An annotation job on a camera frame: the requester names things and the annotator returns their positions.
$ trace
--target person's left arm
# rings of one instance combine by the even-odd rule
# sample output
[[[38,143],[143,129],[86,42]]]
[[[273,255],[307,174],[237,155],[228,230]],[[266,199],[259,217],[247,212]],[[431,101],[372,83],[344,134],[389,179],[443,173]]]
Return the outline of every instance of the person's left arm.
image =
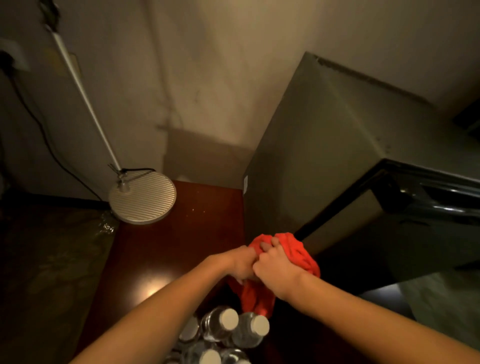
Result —
[[[71,363],[159,363],[210,290],[226,275],[252,277],[256,258],[255,250],[246,246],[209,256],[143,301]]]

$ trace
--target rag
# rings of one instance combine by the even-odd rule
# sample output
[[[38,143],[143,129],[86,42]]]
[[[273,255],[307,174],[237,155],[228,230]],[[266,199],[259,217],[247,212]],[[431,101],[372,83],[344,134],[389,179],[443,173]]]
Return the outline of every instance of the rag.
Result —
[[[302,242],[295,239],[293,234],[289,232],[275,234],[275,237],[280,241],[280,244],[290,262],[305,269],[314,276],[320,277],[318,264],[313,260],[310,254],[307,253]],[[263,253],[260,243],[264,242],[271,245],[271,240],[271,235],[262,234],[257,236],[249,246],[255,249],[257,255],[260,255]],[[235,279],[229,279],[228,284],[240,297],[242,310],[244,312],[255,312],[256,314],[266,316],[267,318],[272,316],[275,295],[271,290],[264,286],[263,283],[248,279],[243,285],[240,285]]]

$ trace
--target mini fridge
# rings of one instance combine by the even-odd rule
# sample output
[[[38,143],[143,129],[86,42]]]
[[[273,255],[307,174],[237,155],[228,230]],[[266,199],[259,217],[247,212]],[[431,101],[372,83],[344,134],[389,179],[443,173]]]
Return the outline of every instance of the mini fridge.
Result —
[[[480,259],[480,144],[306,53],[244,175],[246,238],[293,232],[354,293]]]

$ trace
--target beige wall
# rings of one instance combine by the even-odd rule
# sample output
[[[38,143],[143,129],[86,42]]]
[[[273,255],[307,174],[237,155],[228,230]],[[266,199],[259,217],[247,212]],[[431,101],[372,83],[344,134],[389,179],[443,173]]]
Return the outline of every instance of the beige wall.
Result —
[[[426,97],[452,113],[480,80],[480,3],[381,0],[62,0],[60,33],[125,167],[240,187],[304,51]],[[29,0],[0,13],[22,80],[62,159],[106,198],[109,158]],[[31,192],[91,198],[53,164],[0,80],[7,162]]]

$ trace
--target forearm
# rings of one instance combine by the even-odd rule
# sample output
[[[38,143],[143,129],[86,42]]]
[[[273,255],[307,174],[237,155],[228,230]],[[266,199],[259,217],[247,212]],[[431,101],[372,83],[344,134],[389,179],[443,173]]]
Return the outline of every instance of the forearm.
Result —
[[[480,362],[476,350],[308,274],[287,300],[382,364]]]
[[[226,273],[223,259],[208,257],[138,305],[72,364],[159,363],[174,345],[188,317]]]

